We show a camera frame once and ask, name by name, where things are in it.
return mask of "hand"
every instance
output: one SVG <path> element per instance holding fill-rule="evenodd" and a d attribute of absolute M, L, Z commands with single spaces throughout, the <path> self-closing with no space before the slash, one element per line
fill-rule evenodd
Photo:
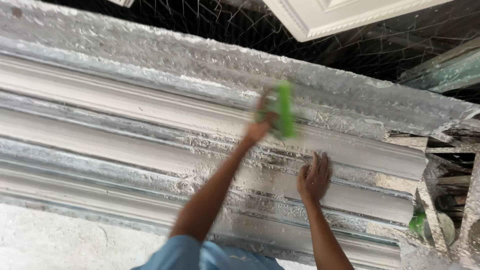
<path fill-rule="evenodd" d="M 332 174 L 327 154 L 324 152 L 321 160 L 318 159 L 316 152 L 312 154 L 313 163 L 310 172 L 308 172 L 309 165 L 305 164 L 297 176 L 297 190 L 304 202 L 318 202 L 325 195 Z"/>
<path fill-rule="evenodd" d="M 267 102 L 266 95 L 269 91 L 266 91 L 257 103 L 257 110 L 261 110 L 264 104 Z M 267 132 L 272 128 L 272 121 L 277 117 L 277 114 L 269 111 L 265 115 L 265 119 L 261 122 L 249 123 L 245 140 L 252 144 L 256 144 L 260 141 Z"/>

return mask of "green scrub brush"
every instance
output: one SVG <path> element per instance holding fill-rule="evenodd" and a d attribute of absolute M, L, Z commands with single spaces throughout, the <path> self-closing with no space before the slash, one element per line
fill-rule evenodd
<path fill-rule="evenodd" d="M 280 140 L 294 137 L 290 84 L 287 81 L 282 82 L 269 93 L 269 96 L 274 96 L 274 99 L 267 98 L 262 108 L 256 113 L 257 121 L 262 121 L 269 111 L 276 112 L 278 117 L 273 120 L 270 133 Z"/>

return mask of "decorative ceiling panel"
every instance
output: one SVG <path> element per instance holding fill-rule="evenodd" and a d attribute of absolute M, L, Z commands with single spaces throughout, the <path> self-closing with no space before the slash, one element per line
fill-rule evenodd
<path fill-rule="evenodd" d="M 264 0 L 298 41 L 328 36 L 449 1 Z"/>

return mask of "concrete floor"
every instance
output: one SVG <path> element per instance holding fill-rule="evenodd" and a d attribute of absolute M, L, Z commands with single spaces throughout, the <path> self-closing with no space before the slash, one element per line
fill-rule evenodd
<path fill-rule="evenodd" d="M 0 270 L 121 270 L 145 263 L 165 236 L 0 204 Z M 315 267 L 278 261 L 285 270 Z"/>

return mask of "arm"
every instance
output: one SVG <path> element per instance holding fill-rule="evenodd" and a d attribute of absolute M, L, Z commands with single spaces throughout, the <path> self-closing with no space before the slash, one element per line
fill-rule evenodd
<path fill-rule="evenodd" d="M 170 237 L 190 235 L 200 242 L 205 239 L 217 213 L 220 211 L 233 175 L 243 156 L 265 136 L 271 127 L 273 117 L 275 117 L 275 114 L 270 113 L 264 121 L 249 124 L 247 135 L 237 145 L 235 152 L 182 209 Z"/>
<path fill-rule="evenodd" d="M 330 181 L 329 163 L 325 153 L 319 161 L 317 153 L 313 152 L 312 168 L 310 172 L 308 172 L 308 164 L 301 168 L 297 178 L 297 189 L 307 210 L 317 269 L 353 270 L 347 256 L 335 239 L 320 205 L 320 199 L 324 196 Z"/>

